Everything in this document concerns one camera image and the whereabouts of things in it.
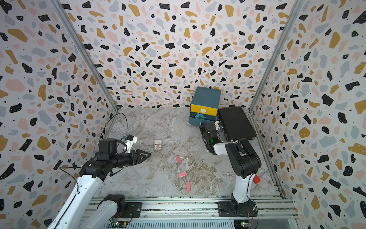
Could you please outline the pink binder clip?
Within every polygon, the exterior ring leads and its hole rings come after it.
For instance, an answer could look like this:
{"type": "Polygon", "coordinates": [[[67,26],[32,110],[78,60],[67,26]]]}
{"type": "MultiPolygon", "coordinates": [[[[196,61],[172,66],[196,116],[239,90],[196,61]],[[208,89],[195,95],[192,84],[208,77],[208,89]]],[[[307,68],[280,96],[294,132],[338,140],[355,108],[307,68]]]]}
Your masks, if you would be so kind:
{"type": "Polygon", "coordinates": [[[181,164],[182,163],[182,159],[181,159],[180,156],[177,156],[176,159],[177,159],[177,164],[181,164]]]}
{"type": "Polygon", "coordinates": [[[185,184],[183,186],[181,186],[181,188],[185,187],[187,192],[191,191],[191,184],[190,181],[185,182],[185,184]]]}
{"type": "Polygon", "coordinates": [[[181,172],[181,173],[178,174],[178,177],[179,178],[182,178],[182,177],[185,177],[185,176],[187,176],[187,172],[186,171],[181,172]]]}

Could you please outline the aluminium corner post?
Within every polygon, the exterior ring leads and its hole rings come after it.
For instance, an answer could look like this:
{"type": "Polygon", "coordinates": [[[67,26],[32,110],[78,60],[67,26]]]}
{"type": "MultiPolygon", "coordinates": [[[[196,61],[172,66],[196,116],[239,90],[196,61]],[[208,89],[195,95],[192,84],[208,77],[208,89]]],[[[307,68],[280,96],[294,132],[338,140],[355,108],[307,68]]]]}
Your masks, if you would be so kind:
{"type": "Polygon", "coordinates": [[[259,101],[260,97],[261,97],[261,91],[264,89],[265,87],[265,83],[267,82],[271,72],[272,72],[272,68],[274,67],[275,63],[276,63],[276,60],[278,58],[278,56],[280,55],[280,52],[282,51],[284,45],[285,45],[285,42],[287,40],[287,36],[289,35],[293,25],[294,25],[294,22],[301,10],[301,7],[302,5],[304,4],[304,0],[296,0],[295,3],[294,3],[294,6],[292,8],[292,10],[290,11],[290,14],[289,14],[289,18],[287,20],[287,23],[284,27],[284,30],[279,38],[279,41],[274,49],[274,52],[272,54],[272,57],[270,58],[269,60],[269,63],[268,63],[268,66],[264,72],[264,76],[258,86],[258,89],[254,95],[254,98],[253,98],[253,101],[249,107],[249,111],[254,111],[255,109],[255,104],[259,101]]]}
{"type": "Polygon", "coordinates": [[[100,76],[97,68],[95,67],[92,59],[90,58],[89,54],[87,53],[83,42],[80,40],[77,31],[75,30],[71,20],[69,19],[67,13],[65,12],[62,3],[60,1],[50,0],[50,4],[54,11],[56,12],[57,16],[61,20],[62,24],[64,25],[66,31],[69,33],[70,38],[72,39],[76,49],[80,53],[82,59],[86,63],[87,67],[90,69],[92,75],[94,76],[96,82],[98,83],[101,91],[106,97],[106,100],[110,107],[113,108],[115,112],[118,111],[118,107],[115,104],[112,95],[110,94],[109,90],[107,89],[102,77],[100,76]]]}

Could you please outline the teal drawer cabinet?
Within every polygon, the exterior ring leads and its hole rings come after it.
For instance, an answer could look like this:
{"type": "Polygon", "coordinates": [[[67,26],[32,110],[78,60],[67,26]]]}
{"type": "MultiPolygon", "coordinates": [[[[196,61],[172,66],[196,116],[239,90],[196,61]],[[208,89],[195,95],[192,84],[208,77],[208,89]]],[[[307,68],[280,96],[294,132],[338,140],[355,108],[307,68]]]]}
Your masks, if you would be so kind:
{"type": "Polygon", "coordinates": [[[207,87],[197,87],[191,104],[219,108],[221,91],[207,87]]]}

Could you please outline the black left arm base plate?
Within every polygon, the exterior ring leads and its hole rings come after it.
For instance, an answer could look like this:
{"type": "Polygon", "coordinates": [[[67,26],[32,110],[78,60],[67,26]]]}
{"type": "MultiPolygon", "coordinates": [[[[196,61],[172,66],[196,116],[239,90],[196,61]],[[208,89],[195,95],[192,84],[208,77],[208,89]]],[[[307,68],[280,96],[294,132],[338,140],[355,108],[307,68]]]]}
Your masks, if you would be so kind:
{"type": "Polygon", "coordinates": [[[112,201],[117,205],[113,218],[139,218],[142,210],[142,202],[126,202],[125,196],[120,194],[109,194],[104,201],[112,201]]]}

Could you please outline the black flat case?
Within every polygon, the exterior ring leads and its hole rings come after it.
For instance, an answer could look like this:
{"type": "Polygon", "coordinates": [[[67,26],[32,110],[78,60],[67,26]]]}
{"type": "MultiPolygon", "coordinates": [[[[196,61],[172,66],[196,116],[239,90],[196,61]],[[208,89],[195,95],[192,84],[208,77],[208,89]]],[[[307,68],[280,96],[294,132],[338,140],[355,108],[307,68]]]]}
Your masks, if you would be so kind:
{"type": "Polygon", "coordinates": [[[256,132],[241,107],[218,109],[218,118],[223,124],[226,139],[236,141],[242,138],[253,140],[256,132]]]}

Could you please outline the teal drawer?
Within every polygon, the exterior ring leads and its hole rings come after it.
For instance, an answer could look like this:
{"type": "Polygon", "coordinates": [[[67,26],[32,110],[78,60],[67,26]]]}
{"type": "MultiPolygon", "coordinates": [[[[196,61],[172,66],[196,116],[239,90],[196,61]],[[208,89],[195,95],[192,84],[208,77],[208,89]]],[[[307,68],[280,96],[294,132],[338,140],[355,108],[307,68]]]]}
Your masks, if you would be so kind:
{"type": "Polygon", "coordinates": [[[216,121],[216,116],[190,112],[189,124],[193,126],[200,126],[201,124],[210,124],[216,121]]]}

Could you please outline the aluminium corner post left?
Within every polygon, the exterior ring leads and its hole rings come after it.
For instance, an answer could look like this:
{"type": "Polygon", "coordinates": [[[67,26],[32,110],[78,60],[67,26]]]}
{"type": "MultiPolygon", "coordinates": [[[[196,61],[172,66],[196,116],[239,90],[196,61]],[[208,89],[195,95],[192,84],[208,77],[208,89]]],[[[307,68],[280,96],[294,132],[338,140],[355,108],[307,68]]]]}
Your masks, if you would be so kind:
{"type": "Polygon", "coordinates": [[[90,69],[92,75],[94,76],[96,82],[98,83],[101,91],[106,97],[106,100],[110,107],[113,108],[115,112],[118,111],[118,107],[115,104],[112,95],[110,94],[109,90],[107,89],[102,77],[100,76],[97,68],[95,67],[92,59],[90,58],[89,54],[87,53],[83,42],[80,40],[77,31],[75,30],[71,20],[69,19],[67,13],[65,12],[62,3],[60,1],[50,0],[50,4],[54,11],[56,12],[57,16],[61,20],[62,24],[64,25],[66,31],[69,33],[70,38],[72,39],[76,49],[80,53],[82,59],[86,63],[87,67],[90,69]]]}

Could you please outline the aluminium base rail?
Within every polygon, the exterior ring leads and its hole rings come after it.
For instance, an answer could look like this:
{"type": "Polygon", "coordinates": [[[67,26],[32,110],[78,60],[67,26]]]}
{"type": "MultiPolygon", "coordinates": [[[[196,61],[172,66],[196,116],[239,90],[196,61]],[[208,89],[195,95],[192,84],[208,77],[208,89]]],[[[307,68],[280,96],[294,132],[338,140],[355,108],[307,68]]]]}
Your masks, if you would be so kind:
{"type": "MultiPolygon", "coordinates": [[[[92,198],[81,221],[91,216],[102,201],[92,198]]],[[[110,229],[301,229],[292,201],[271,197],[255,197],[257,217],[219,217],[217,203],[229,197],[127,198],[126,202],[142,202],[139,218],[117,218],[118,225],[105,223],[110,229]]]]}

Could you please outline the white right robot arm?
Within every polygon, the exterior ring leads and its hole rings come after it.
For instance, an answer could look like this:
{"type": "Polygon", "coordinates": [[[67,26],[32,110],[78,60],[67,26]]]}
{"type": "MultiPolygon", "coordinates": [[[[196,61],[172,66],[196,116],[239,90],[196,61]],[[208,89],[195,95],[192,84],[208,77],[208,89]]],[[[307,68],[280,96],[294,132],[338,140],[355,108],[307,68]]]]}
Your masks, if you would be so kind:
{"type": "Polygon", "coordinates": [[[236,175],[235,188],[230,201],[231,208],[236,211],[240,208],[247,208],[252,202],[251,186],[260,182],[257,172],[261,168],[262,162],[258,154],[246,138],[231,142],[221,141],[214,124],[202,123],[199,129],[208,152],[216,156],[228,156],[236,175]]]}

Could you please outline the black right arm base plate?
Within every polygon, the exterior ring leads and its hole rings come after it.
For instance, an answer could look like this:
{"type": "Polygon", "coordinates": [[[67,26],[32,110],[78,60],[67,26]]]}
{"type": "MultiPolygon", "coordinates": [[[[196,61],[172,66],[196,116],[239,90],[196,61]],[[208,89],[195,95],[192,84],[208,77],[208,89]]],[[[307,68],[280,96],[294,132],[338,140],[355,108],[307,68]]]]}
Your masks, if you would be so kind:
{"type": "Polygon", "coordinates": [[[217,203],[219,217],[257,217],[257,207],[252,200],[237,203],[235,200],[217,203]]]}

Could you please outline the yellow drawer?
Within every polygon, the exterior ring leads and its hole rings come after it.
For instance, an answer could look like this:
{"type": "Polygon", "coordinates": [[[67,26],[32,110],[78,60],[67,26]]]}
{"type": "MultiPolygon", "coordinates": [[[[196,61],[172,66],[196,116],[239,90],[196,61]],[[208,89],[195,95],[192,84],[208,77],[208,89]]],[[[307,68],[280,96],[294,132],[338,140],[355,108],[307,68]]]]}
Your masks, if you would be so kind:
{"type": "Polygon", "coordinates": [[[211,116],[216,116],[217,111],[218,111],[218,108],[206,107],[206,106],[194,105],[194,104],[192,104],[190,106],[190,109],[191,109],[191,112],[200,113],[200,114],[204,114],[204,115],[211,115],[211,116]]]}

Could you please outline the aluminium corner post right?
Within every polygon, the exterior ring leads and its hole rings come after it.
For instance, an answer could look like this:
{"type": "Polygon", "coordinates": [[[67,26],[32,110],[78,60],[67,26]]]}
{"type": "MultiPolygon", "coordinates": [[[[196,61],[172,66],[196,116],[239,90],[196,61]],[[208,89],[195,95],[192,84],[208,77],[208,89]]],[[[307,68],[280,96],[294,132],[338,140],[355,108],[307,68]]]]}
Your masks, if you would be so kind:
{"type": "Polygon", "coordinates": [[[280,52],[282,51],[284,45],[285,45],[285,42],[287,40],[287,36],[289,35],[293,25],[294,25],[294,22],[301,10],[301,7],[302,5],[304,4],[304,0],[296,0],[295,3],[294,3],[294,6],[292,8],[292,10],[290,11],[290,14],[289,14],[289,18],[287,20],[287,23],[284,27],[284,30],[279,38],[279,41],[274,49],[274,52],[272,54],[272,57],[270,58],[269,60],[269,63],[268,63],[268,66],[264,72],[264,76],[258,86],[258,89],[254,95],[254,98],[253,98],[253,101],[249,107],[249,111],[254,111],[255,109],[255,104],[259,101],[260,97],[261,97],[261,91],[264,89],[265,87],[265,83],[267,82],[271,72],[272,72],[272,68],[274,67],[275,63],[276,63],[276,60],[278,58],[278,56],[280,55],[280,52]]]}

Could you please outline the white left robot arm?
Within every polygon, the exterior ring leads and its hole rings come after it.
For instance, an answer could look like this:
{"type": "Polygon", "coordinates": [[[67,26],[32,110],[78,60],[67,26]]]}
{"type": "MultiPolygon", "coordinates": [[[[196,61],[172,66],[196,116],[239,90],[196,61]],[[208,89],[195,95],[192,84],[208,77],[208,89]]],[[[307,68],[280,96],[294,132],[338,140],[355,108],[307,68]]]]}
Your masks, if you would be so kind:
{"type": "Polygon", "coordinates": [[[66,203],[48,226],[50,229],[100,229],[111,222],[118,225],[117,218],[139,218],[142,207],[141,202],[127,203],[122,194],[109,194],[97,206],[95,212],[85,221],[81,221],[85,210],[108,176],[114,176],[114,168],[124,169],[143,163],[151,157],[149,152],[132,150],[127,152],[128,145],[122,142],[124,150],[117,152],[118,139],[107,138],[99,142],[99,150],[95,158],[87,161],[79,172],[76,184],[66,203]]]}

